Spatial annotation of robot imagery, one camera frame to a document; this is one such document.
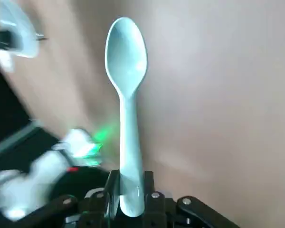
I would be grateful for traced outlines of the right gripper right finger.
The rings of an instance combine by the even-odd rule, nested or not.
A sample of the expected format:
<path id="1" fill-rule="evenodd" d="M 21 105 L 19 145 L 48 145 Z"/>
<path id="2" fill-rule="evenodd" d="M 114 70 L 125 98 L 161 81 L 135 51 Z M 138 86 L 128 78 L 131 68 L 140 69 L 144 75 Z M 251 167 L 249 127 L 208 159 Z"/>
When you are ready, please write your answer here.
<path id="1" fill-rule="evenodd" d="M 238 225 L 218 213 L 198 198 L 166 197 L 155 190 L 152 171 L 144 172 L 145 228 L 237 228 Z"/>

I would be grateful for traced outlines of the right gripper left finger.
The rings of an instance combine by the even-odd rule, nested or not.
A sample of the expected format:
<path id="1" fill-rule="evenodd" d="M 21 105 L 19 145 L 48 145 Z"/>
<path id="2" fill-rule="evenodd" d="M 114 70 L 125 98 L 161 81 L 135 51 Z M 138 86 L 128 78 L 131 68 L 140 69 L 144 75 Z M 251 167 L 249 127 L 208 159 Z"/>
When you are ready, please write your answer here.
<path id="1" fill-rule="evenodd" d="M 119 170 L 68 170 L 49 199 L 74 200 L 58 223 L 63 228 L 109 228 L 119 206 Z"/>

